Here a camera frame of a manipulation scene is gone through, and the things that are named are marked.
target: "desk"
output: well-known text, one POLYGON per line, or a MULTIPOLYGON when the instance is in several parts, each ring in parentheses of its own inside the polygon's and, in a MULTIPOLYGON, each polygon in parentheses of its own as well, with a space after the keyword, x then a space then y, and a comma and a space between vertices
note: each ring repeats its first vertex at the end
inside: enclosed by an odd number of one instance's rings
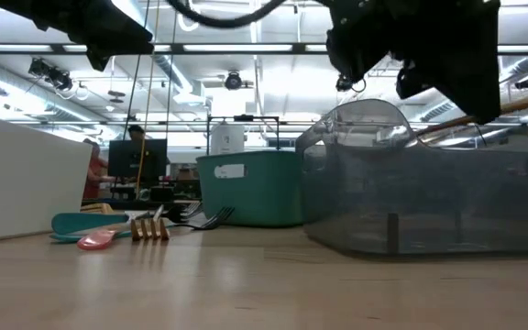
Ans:
POLYGON ((376 262, 301 228, 173 230, 105 251, 0 241, 0 329, 528 329, 528 259, 376 262))

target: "wooden stick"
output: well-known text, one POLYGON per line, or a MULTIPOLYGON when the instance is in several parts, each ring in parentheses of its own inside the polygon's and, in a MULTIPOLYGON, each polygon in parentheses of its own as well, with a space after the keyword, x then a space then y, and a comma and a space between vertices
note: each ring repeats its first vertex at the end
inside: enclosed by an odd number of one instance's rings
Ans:
MULTIPOLYGON (((511 113, 513 113, 515 111, 524 110, 524 109, 528 109, 528 97, 525 97, 525 98, 523 98, 521 100, 518 100, 518 101, 515 101, 515 102, 511 102, 511 103, 508 103, 508 104, 503 104, 502 105, 502 109, 500 110, 500 114, 501 115, 507 115, 507 114, 511 114, 511 113)), ((421 135, 434 133, 434 132, 440 131, 442 129, 446 129, 446 128, 450 128, 450 127, 456 127, 456 126, 463 126, 463 125, 467 125, 467 124, 474 123, 474 122, 476 122, 476 117, 474 117, 472 115, 464 115, 463 117, 459 117, 457 119, 452 119, 452 120, 446 121, 444 123, 433 125, 433 126, 429 126, 428 128, 419 130, 419 131, 417 131, 415 133, 415 135, 417 137, 419 137, 421 135)))

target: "metal frame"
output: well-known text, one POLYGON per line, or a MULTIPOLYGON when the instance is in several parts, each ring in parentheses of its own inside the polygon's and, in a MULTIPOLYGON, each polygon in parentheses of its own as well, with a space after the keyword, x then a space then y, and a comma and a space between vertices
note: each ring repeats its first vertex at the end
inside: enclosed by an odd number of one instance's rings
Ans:
MULTIPOLYGON (((0 55, 86 55, 86 49, 79 50, 67 50, 65 46, 81 46, 71 43, 0 43, 0 46, 5 47, 6 49, 0 49, 0 55), (26 46, 49 46, 47 50, 17 50, 14 49, 14 46, 21 48, 26 46)), ((505 47, 526 47, 528 44, 499 44, 500 48, 505 47)), ((281 43, 157 43, 155 44, 157 50, 155 55, 220 55, 220 54, 246 54, 246 55, 326 55, 327 50, 325 49, 324 43, 293 43, 293 42, 281 42, 281 43), (230 46, 230 47, 262 47, 262 46, 282 46, 286 50, 187 50, 185 46, 230 46)), ((500 50, 498 52, 499 56, 528 56, 528 50, 516 50, 516 51, 507 51, 500 50)))
POLYGON ((255 115, 233 115, 233 116, 207 116, 207 156, 209 156, 211 149, 211 122, 213 119, 223 119, 225 122, 226 119, 233 119, 235 122, 251 123, 254 119, 260 119, 264 122, 266 119, 272 119, 276 121, 276 150, 281 149, 281 121, 277 115, 264 115, 264 116, 255 116, 255 115))

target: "security camera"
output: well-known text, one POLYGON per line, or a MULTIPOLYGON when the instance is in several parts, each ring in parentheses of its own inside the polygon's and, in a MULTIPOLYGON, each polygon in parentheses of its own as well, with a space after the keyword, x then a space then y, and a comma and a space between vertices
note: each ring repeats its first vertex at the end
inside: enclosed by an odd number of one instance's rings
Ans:
POLYGON ((239 77, 239 72, 231 71, 227 74, 225 79, 225 88, 230 91, 236 91, 242 88, 242 79, 239 77))

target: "white board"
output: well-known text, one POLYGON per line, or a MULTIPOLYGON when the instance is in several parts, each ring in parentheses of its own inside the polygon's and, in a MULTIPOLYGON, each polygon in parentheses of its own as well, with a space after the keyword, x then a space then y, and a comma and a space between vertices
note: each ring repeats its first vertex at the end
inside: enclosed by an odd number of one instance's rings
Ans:
POLYGON ((79 212, 91 146, 0 120, 0 238, 79 212))

